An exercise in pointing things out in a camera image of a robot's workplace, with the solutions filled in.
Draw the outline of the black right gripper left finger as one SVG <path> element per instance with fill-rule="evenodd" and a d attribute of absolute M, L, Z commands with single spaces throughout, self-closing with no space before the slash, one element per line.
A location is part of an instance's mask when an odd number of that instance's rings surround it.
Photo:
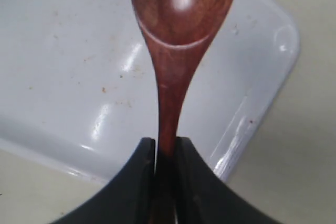
<path fill-rule="evenodd" d="M 155 140 L 142 138 L 123 168 L 97 194 L 61 218 L 62 223 L 148 223 Z"/>

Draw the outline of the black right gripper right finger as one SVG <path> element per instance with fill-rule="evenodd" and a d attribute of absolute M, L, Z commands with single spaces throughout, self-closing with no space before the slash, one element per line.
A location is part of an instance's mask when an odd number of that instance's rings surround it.
<path fill-rule="evenodd" d="M 189 138 L 176 139 L 175 165 L 178 223 L 273 223 L 214 174 Z"/>

